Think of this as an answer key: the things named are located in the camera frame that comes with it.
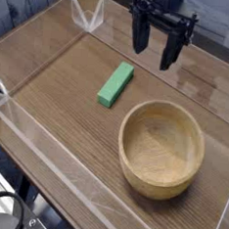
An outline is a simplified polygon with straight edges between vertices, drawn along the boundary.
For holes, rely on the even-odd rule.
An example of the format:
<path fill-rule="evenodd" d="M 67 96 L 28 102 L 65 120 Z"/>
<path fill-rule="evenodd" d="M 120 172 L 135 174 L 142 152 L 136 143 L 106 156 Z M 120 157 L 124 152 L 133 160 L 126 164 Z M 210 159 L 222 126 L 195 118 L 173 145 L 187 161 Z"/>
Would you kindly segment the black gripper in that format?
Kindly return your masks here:
<path fill-rule="evenodd" d="M 199 16 L 190 10 L 184 0 L 132 0 L 133 48 L 140 54 L 147 48 L 151 28 L 148 22 L 165 30 L 167 42 L 161 55 L 160 70 L 168 70 L 176 62 L 183 45 L 192 42 Z"/>

